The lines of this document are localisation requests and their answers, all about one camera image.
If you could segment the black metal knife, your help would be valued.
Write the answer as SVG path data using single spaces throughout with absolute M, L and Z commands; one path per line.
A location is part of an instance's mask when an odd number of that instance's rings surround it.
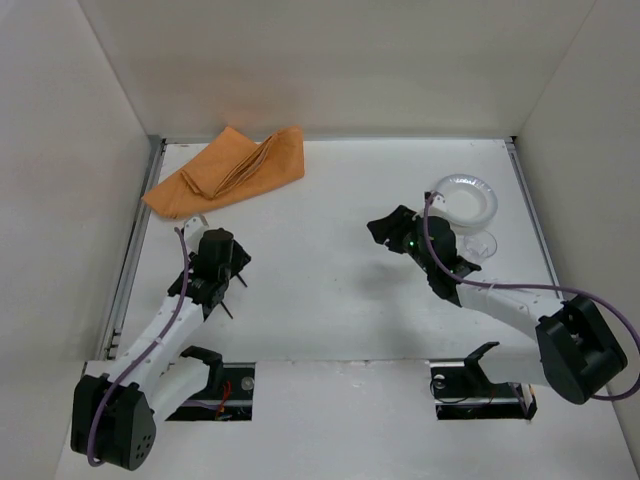
M 239 281 L 243 284 L 243 286 L 245 288 L 248 288 L 248 284 L 246 283 L 246 281 L 244 280 L 244 278 L 241 276 L 240 273 L 237 274 L 237 278 L 239 279 Z

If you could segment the clear drinking glass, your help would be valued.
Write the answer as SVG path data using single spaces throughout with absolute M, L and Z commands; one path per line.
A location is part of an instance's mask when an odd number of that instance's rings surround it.
M 476 264 L 481 264 L 494 256 L 497 248 L 496 238 L 486 230 L 462 238 L 463 256 Z

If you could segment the white ceramic plate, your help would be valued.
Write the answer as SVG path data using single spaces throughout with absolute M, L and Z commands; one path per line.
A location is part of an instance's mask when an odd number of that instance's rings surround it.
M 473 175 L 446 176 L 436 184 L 434 191 L 445 197 L 446 207 L 429 207 L 429 215 L 448 221 L 457 234 L 474 234 L 485 229 L 498 210 L 494 190 L 487 182 Z

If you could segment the orange cloth placemat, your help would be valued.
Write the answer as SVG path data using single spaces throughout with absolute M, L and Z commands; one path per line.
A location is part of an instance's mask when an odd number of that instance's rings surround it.
M 271 192 L 304 176 L 303 141 L 297 126 L 260 144 L 227 127 L 142 200 L 158 216 L 177 220 Z

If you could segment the black metal fork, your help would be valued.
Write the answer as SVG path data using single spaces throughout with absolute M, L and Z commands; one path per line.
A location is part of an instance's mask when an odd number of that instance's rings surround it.
M 229 316 L 230 319 L 234 319 L 233 315 L 231 314 L 229 308 L 226 306 L 226 304 L 224 303 L 224 301 L 220 302 L 220 305 L 222 306 L 222 308 L 224 309 L 224 311 L 226 312 L 226 314 Z

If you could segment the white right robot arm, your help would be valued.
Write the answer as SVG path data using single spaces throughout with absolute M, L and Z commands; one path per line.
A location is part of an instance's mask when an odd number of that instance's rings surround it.
M 560 300 L 546 296 L 543 287 L 501 288 L 484 279 L 479 265 L 458 254 L 455 233 L 444 218 L 424 217 L 400 205 L 367 228 L 376 243 L 408 255 L 437 297 L 488 315 L 534 341 L 531 352 L 518 352 L 510 360 L 488 355 L 498 342 L 483 344 L 464 360 L 472 385 L 546 385 L 581 405 L 598 398 L 599 390 L 627 367 L 627 356 L 595 300 L 584 293 Z

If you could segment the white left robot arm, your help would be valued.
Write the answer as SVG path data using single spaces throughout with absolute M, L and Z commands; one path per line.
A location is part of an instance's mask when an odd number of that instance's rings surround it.
M 92 467 L 138 469 L 158 428 L 172 415 L 229 420 L 225 405 L 241 381 L 220 353 L 189 344 L 250 262 L 234 235 L 197 218 L 177 229 L 183 270 L 151 323 L 99 375 L 85 374 L 74 390 L 70 448 Z

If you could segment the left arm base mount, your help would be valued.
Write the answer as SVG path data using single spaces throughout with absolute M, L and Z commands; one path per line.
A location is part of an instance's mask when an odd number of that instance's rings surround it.
M 168 417 L 168 421 L 251 421 L 255 376 L 255 363 L 225 363 L 214 383 L 192 395 Z

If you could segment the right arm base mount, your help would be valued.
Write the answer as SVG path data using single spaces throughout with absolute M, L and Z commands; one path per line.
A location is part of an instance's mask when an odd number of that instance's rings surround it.
M 433 361 L 429 367 L 429 389 L 438 420 L 531 421 L 538 411 L 527 384 L 491 383 L 461 359 Z

